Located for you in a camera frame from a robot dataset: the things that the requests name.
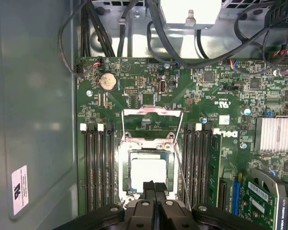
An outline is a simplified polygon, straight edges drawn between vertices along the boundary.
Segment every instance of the barcode label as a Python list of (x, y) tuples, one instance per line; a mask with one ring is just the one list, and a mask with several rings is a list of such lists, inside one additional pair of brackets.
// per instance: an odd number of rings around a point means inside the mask
[(252, 200), (252, 204), (262, 213), (264, 213), (264, 207), (262, 207), (260, 204), (258, 204), (254, 199)]
[(269, 200), (269, 196), (267, 193), (265, 193), (263, 190), (258, 188), (257, 186), (253, 185), (251, 182), (249, 182), (249, 189), (251, 189), (253, 192), (255, 192), (258, 196), (260, 196), (262, 199), (264, 199), (266, 202)]

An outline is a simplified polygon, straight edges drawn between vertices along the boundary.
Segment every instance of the cable clip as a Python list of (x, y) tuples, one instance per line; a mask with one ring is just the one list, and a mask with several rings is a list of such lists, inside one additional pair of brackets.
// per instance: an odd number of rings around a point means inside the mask
[(118, 23), (119, 23), (120, 25), (126, 25), (127, 21), (126, 21), (125, 18), (120, 18), (120, 19), (118, 20)]

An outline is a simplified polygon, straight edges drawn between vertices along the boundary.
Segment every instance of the grey case wall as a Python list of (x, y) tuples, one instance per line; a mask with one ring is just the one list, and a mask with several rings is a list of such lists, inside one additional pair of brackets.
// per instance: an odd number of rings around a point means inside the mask
[[(0, 230), (52, 229), (78, 215), (74, 82), (57, 46), (71, 8), (0, 0)], [(68, 57), (75, 26), (64, 32)], [(14, 216), (11, 174), (24, 165), (29, 203)]]

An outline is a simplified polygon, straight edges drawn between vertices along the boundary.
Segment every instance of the blue connector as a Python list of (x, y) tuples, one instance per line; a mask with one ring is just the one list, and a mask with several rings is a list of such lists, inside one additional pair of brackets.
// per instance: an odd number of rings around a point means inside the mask
[(240, 200), (240, 189), (241, 184), (235, 180), (233, 183), (233, 190), (232, 190), (232, 211), (233, 215), (239, 215), (239, 200)]

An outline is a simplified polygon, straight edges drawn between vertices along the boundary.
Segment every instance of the aluminum heatsink fins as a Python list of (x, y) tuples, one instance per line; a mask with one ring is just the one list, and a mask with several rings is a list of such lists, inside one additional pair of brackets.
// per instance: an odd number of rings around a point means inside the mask
[(258, 118), (255, 150), (288, 153), (288, 118)]

